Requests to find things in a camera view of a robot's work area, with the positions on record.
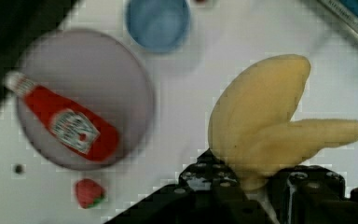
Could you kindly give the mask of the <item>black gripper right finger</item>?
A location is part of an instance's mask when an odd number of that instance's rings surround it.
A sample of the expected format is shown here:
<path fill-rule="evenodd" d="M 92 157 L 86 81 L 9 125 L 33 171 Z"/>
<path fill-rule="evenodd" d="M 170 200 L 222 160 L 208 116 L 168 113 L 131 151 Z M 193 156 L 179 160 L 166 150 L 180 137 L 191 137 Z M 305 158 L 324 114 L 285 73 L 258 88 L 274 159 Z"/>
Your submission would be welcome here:
<path fill-rule="evenodd" d="M 345 196 L 342 175 L 318 165 L 280 170 L 268 199 L 281 224 L 358 224 L 358 187 Z"/>

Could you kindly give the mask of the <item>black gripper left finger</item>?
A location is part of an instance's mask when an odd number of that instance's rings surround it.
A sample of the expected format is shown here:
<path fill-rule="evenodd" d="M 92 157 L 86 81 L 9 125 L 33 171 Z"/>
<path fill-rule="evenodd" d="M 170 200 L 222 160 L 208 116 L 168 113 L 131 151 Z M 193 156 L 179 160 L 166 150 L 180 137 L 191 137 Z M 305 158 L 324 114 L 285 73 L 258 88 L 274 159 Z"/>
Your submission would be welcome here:
<path fill-rule="evenodd" d="M 273 224 L 239 179 L 210 149 L 169 184 L 105 224 Z"/>

